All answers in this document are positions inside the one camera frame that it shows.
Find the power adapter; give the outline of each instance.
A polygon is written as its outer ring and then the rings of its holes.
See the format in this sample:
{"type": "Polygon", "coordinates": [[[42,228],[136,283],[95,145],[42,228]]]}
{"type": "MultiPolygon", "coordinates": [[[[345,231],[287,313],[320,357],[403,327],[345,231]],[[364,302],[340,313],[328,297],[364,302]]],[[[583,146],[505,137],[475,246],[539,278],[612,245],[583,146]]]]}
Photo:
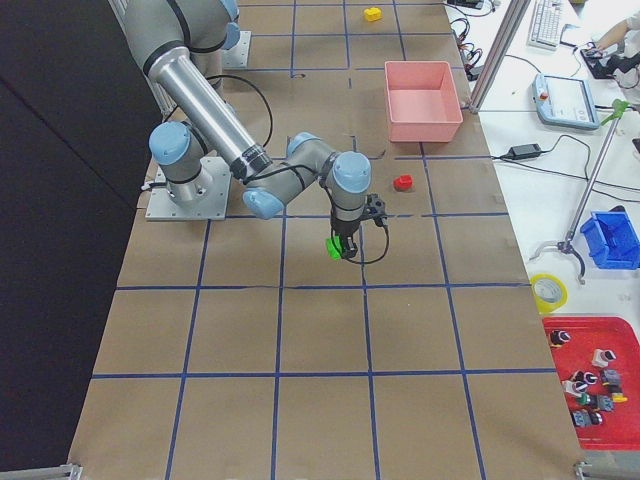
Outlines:
{"type": "Polygon", "coordinates": [[[537,158],[540,155],[542,155],[540,145],[537,143],[527,143],[525,145],[511,147],[504,157],[511,160],[524,160],[527,158],[537,158]]]}

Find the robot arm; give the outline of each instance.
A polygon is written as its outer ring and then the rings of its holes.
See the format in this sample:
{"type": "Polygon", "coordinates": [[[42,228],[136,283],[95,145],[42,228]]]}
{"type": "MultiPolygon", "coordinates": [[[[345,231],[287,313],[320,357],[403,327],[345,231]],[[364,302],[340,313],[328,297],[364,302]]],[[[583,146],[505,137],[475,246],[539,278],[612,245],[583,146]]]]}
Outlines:
{"type": "Polygon", "coordinates": [[[227,25],[238,17],[233,0],[131,0],[124,28],[138,66],[159,83],[240,180],[271,159],[240,124],[191,60],[227,41],[227,25]]]}
{"type": "Polygon", "coordinates": [[[363,154],[336,152],[318,137],[299,133],[289,142],[286,162],[248,180],[243,200],[257,217],[272,218],[316,179],[331,202],[332,235],[327,246],[339,258],[351,259],[358,251],[353,235],[363,220],[373,219],[387,228],[384,202],[375,194],[367,195],[371,165],[363,154]]]}
{"type": "Polygon", "coordinates": [[[206,193],[213,179],[201,168],[200,158],[211,149],[247,185],[243,200],[259,218],[272,218],[319,180],[331,201],[331,229],[337,236],[332,242],[341,258],[352,258],[357,252],[353,234],[362,220],[372,218],[387,228],[384,203],[367,195],[369,160],[355,152],[336,152],[319,138],[302,133],[290,143],[287,161],[273,164],[194,63],[196,54],[233,43],[234,32],[239,33],[237,18],[235,0],[130,0],[128,4],[124,28],[133,58],[191,122],[163,123],[149,139],[172,199],[192,202],[206,193]]]}

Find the tape roll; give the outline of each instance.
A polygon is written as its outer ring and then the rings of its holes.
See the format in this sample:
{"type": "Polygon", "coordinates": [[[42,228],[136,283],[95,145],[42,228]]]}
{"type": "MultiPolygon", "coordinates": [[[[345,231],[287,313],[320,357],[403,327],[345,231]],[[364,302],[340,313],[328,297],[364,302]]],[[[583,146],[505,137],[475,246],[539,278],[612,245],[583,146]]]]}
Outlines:
{"type": "Polygon", "coordinates": [[[567,303],[567,287],[553,275],[539,273],[531,279],[533,297],[540,313],[550,313],[567,303]]]}

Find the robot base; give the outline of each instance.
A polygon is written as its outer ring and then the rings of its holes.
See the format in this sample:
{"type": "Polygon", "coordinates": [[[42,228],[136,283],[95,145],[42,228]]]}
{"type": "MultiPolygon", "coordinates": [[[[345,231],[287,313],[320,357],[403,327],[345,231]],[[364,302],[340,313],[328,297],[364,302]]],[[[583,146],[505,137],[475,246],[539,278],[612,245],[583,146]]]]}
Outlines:
{"type": "MultiPolygon", "coordinates": [[[[202,167],[213,177],[213,184],[199,202],[179,205],[175,203],[166,188],[154,188],[151,191],[147,220],[185,221],[185,220],[224,220],[227,214],[227,200],[231,172],[229,166],[220,157],[204,157],[202,167]]],[[[165,182],[162,170],[158,168],[156,182],[165,182]]]]}
{"type": "Polygon", "coordinates": [[[249,46],[251,32],[241,31],[240,40],[229,50],[222,51],[222,68],[224,70],[244,70],[249,63],[249,46]]]}

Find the blue joint cap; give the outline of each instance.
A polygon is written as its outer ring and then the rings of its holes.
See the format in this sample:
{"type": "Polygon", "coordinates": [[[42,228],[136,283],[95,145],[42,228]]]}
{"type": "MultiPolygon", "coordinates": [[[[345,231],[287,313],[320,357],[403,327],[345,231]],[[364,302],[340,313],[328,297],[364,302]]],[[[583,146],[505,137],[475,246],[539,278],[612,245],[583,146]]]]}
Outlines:
{"type": "Polygon", "coordinates": [[[307,140],[320,140],[320,139],[309,132],[300,132],[298,135],[293,137],[289,142],[289,145],[287,145],[287,157],[290,157],[291,155],[293,155],[293,152],[296,151],[296,148],[298,148],[307,140]]]}
{"type": "Polygon", "coordinates": [[[371,184],[371,163],[361,153],[343,152],[333,163],[333,178],[348,193],[363,193],[371,184]]]}
{"type": "Polygon", "coordinates": [[[238,15],[240,15],[236,0],[220,0],[220,3],[229,14],[229,17],[231,17],[231,20],[235,22],[238,19],[238,15]]]}
{"type": "Polygon", "coordinates": [[[273,218],[284,209],[284,204],[278,197],[257,188],[247,189],[242,194],[242,201],[256,217],[262,220],[273,218]]]}
{"type": "Polygon", "coordinates": [[[240,26],[236,22],[227,23],[227,38],[222,45],[223,50],[235,47],[240,41],[240,26]]]}
{"type": "Polygon", "coordinates": [[[160,165],[172,165],[180,160],[191,143],[191,132],[180,122],[158,125],[149,136],[149,148],[160,165]]]}

